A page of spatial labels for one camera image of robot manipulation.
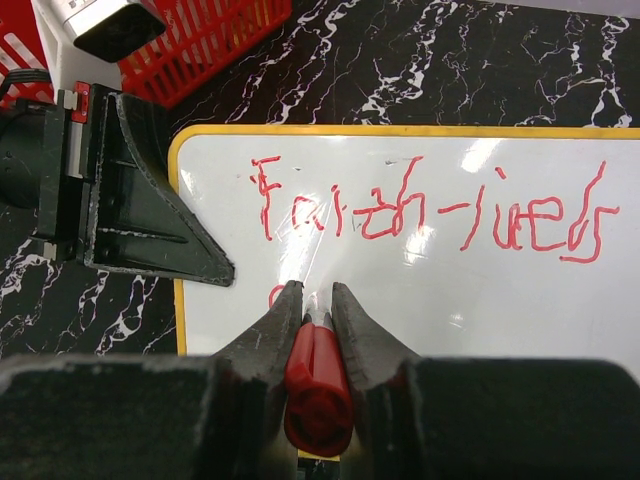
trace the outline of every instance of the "red marker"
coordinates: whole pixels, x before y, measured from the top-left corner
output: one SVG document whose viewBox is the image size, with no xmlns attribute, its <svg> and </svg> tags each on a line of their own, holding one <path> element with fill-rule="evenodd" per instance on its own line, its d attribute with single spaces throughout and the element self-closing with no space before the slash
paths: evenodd
<svg viewBox="0 0 640 480">
<path fill-rule="evenodd" d="M 351 441 L 353 403 L 331 315 L 314 302 L 302 323 L 285 372 L 284 430 L 296 448 L 334 457 Z"/>
</svg>

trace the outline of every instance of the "handwriting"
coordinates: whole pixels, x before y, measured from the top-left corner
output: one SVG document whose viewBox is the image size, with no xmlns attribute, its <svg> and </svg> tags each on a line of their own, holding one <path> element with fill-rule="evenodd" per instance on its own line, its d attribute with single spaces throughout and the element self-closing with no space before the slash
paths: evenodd
<svg viewBox="0 0 640 480">
<path fill-rule="evenodd" d="M 355 209 L 353 211 L 354 215 L 367 215 L 367 219 L 365 220 L 364 225 L 362 225 L 363 238 L 367 240 L 374 240 L 376 238 L 384 237 L 385 235 L 389 234 L 397 237 L 404 228 L 404 209 L 414 200 L 420 201 L 420 218 L 418 220 L 418 228 L 424 227 L 427 202 L 425 194 L 414 193 L 409 195 L 409 197 L 407 197 L 406 199 L 404 198 L 408 188 L 409 179 L 411 178 L 411 174 L 413 173 L 413 169 L 415 168 L 416 163 L 418 163 L 423 158 L 424 157 L 414 157 L 413 159 L 411 159 L 409 168 L 407 168 L 407 171 L 402 179 L 402 187 L 400 188 L 400 192 L 398 192 L 395 204 L 385 202 L 382 199 L 382 190 L 380 189 L 380 187 L 375 187 L 371 190 L 371 196 L 375 197 L 376 203 L 378 205 L 375 207 Z M 391 227 L 379 232 L 370 233 L 368 229 L 373 216 L 378 212 L 382 212 L 383 210 L 391 210 L 395 212 L 391 220 Z"/>
<path fill-rule="evenodd" d="M 280 159 L 281 157 L 277 156 L 263 158 L 261 160 L 251 160 L 251 165 L 257 167 L 259 172 L 257 175 L 252 175 L 250 179 L 254 184 L 258 185 L 259 193 L 264 198 L 264 204 L 260 211 L 260 221 L 264 227 L 265 238 L 268 241 L 272 241 L 269 225 L 269 213 L 272 202 L 271 193 L 275 189 L 282 188 L 282 184 L 275 182 L 269 183 L 267 174 L 265 173 L 265 165 L 278 162 Z M 418 219 L 415 226 L 412 225 L 411 227 L 420 229 L 426 226 L 426 194 L 420 191 L 414 191 L 411 194 L 408 193 L 412 177 L 416 174 L 416 167 L 423 160 L 423 156 L 411 158 L 403 173 L 402 183 L 394 201 L 389 202 L 385 200 L 388 192 L 383 193 L 382 187 L 374 187 L 370 190 L 373 205 L 350 209 L 354 217 L 364 217 L 364 221 L 358 227 L 356 227 L 354 223 L 354 231 L 360 228 L 359 234 L 363 239 L 374 241 L 385 236 L 399 236 L 404 231 L 407 223 L 405 218 L 406 209 L 412 204 L 417 207 Z M 484 223 L 484 218 L 489 216 L 493 217 L 489 220 L 493 223 L 491 228 L 492 240 L 498 248 L 522 251 L 527 247 L 535 252 L 552 252 L 566 249 L 568 250 L 568 254 L 562 254 L 558 257 L 561 262 L 590 264 L 597 261 L 602 253 L 603 238 L 601 226 L 603 219 L 605 216 L 615 216 L 620 213 L 619 206 L 592 205 L 593 193 L 598 184 L 604 181 L 606 166 L 607 162 L 602 161 L 593 179 L 585 186 L 582 193 L 580 212 L 577 218 L 569 225 L 565 238 L 562 238 L 564 235 L 558 236 L 557 234 L 547 233 L 544 234 L 545 237 L 547 235 L 551 235 L 552 237 L 555 235 L 555 238 L 540 238 L 540 228 L 545 222 L 560 225 L 563 221 L 570 221 L 570 219 L 566 218 L 566 209 L 562 199 L 555 195 L 545 198 L 534 198 L 522 204 L 513 203 L 508 208 L 508 212 L 505 212 L 505 206 L 499 203 L 495 204 L 495 208 L 485 208 L 486 193 L 491 188 L 494 188 L 495 185 L 488 187 L 486 184 L 482 184 L 479 187 L 475 202 L 471 199 L 466 199 L 469 201 L 442 206 L 437 208 L 436 212 L 438 215 L 462 215 L 459 218 L 463 219 L 465 216 L 457 212 L 468 209 L 470 211 L 466 214 L 466 218 L 469 218 L 471 217 L 471 211 L 475 210 L 469 233 L 464 239 L 462 246 L 459 247 L 461 252 L 465 252 L 471 248 L 474 239 L 480 234 L 480 226 Z M 502 167 L 495 167 L 494 170 L 499 177 L 499 182 L 512 181 L 509 180 L 509 178 L 512 177 L 507 177 Z M 326 215 L 326 218 L 322 214 L 324 207 L 320 201 L 302 195 L 298 195 L 293 199 L 290 210 L 290 221 L 294 230 L 297 230 L 303 224 L 312 224 L 317 230 L 325 231 L 332 221 L 331 218 L 335 218 L 335 236 L 337 238 L 343 236 L 344 214 L 348 210 L 348 206 L 342 201 L 342 192 L 338 184 L 332 185 L 330 192 L 332 195 L 330 202 L 332 204 L 332 211 Z M 587 234 L 589 228 L 592 229 L 591 236 Z M 526 231 L 528 231 L 528 238 L 524 238 Z M 585 255 L 577 254 L 577 250 L 585 245 L 585 241 L 587 240 L 589 244 L 593 245 L 593 250 Z M 270 302 L 273 300 L 275 294 L 279 292 L 279 290 L 277 290 L 279 287 L 282 286 L 276 287 L 271 292 L 269 297 Z"/>
<path fill-rule="evenodd" d="M 280 183 L 267 183 L 267 175 L 264 173 L 264 165 L 266 163 L 279 161 L 280 157 L 268 157 L 263 158 L 262 160 L 251 160 L 251 165 L 253 165 L 254 167 L 258 167 L 258 171 L 260 172 L 258 173 L 257 181 L 255 175 L 252 175 L 249 178 L 253 183 L 257 183 L 260 195 L 265 198 L 265 205 L 260 211 L 260 221 L 264 226 L 264 236 L 268 241 L 273 240 L 273 238 L 271 237 L 271 233 L 269 232 L 269 209 L 271 208 L 271 190 L 282 188 L 282 185 Z"/>
<path fill-rule="evenodd" d="M 307 218 L 305 219 L 304 223 L 308 225 L 311 221 L 310 219 L 312 219 L 316 228 L 320 231 L 323 231 L 324 225 L 320 223 L 320 220 L 318 220 L 318 217 L 316 216 L 316 212 L 318 211 L 318 203 L 314 200 L 311 200 L 310 198 L 303 196 L 297 196 L 293 200 L 293 207 L 291 208 L 291 225 L 293 225 L 293 228 L 297 230 L 298 227 L 300 227 L 300 224 L 298 223 L 298 206 L 300 203 L 308 203 L 312 206 L 311 210 L 306 212 Z"/>
</svg>

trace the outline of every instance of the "yellow whiteboard frame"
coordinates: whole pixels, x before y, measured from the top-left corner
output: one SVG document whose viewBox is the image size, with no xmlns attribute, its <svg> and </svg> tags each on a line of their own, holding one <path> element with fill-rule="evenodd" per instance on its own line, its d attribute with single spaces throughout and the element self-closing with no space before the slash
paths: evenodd
<svg viewBox="0 0 640 480">
<path fill-rule="evenodd" d="M 315 135 L 368 137 L 471 137 L 539 138 L 584 140 L 640 140 L 636 128 L 564 128 L 564 127 L 440 127 L 440 126 L 368 126 L 368 125 L 195 125 L 174 138 L 169 149 L 169 182 L 178 192 L 178 153 L 182 145 L 198 135 Z M 187 354 L 184 285 L 174 281 L 178 354 Z"/>
</svg>

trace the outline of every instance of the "red plastic basket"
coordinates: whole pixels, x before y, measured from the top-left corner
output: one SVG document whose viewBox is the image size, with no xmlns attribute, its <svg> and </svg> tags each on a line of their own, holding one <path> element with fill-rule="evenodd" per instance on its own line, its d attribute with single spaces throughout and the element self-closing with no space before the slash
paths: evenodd
<svg viewBox="0 0 640 480">
<path fill-rule="evenodd" d="M 119 63 L 125 92 L 171 108 L 273 32 L 292 0 L 156 0 L 167 31 Z M 44 53 L 30 0 L 0 0 L 0 77 L 40 67 Z M 51 101 L 51 88 L 12 88 L 8 100 Z"/>
</svg>

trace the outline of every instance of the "black marble surface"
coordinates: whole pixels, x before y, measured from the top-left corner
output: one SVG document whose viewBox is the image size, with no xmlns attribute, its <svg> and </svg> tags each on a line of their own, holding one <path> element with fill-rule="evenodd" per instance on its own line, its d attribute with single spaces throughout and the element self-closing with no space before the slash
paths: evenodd
<svg viewBox="0 0 640 480">
<path fill-rule="evenodd" d="M 174 112 L 198 123 L 634 127 L 640 21 L 477 1 L 294 0 Z M 0 356 L 175 352 L 170 281 L 56 266 L 0 206 Z"/>
</svg>

